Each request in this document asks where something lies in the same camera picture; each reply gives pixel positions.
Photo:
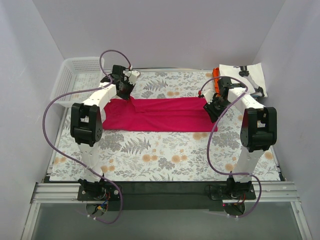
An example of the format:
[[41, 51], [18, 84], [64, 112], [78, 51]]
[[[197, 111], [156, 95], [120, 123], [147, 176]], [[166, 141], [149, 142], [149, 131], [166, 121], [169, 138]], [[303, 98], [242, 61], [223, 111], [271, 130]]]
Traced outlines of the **magenta t shirt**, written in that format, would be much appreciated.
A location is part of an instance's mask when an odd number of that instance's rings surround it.
[[198, 97], [112, 99], [104, 107], [104, 130], [130, 132], [210, 132], [214, 123]]

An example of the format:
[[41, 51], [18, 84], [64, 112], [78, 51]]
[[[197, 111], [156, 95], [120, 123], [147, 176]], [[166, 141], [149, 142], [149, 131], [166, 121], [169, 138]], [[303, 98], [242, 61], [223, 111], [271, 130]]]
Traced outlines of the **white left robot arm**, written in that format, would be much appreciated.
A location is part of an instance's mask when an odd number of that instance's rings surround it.
[[115, 96], [129, 99], [140, 73], [132, 68], [127, 70], [124, 66], [114, 65], [109, 76], [113, 79], [111, 85], [108, 85], [108, 77], [103, 78], [99, 90], [71, 107], [70, 135], [80, 150], [81, 162], [85, 164], [83, 178], [78, 180], [81, 185], [79, 200], [105, 200], [107, 192], [114, 189], [101, 179], [103, 172], [98, 167], [104, 107]]

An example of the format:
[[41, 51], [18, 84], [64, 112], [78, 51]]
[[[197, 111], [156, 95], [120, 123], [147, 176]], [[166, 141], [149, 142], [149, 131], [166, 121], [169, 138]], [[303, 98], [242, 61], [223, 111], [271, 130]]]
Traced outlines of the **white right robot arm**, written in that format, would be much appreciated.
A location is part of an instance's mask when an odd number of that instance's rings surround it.
[[243, 114], [239, 134], [242, 147], [234, 169], [224, 173], [226, 182], [210, 185], [209, 196], [212, 200], [253, 200], [253, 172], [261, 156], [277, 141], [277, 111], [256, 101], [242, 81], [231, 76], [218, 76], [216, 80], [218, 92], [201, 88], [198, 96], [206, 101], [203, 108], [214, 124], [213, 130], [230, 107]]

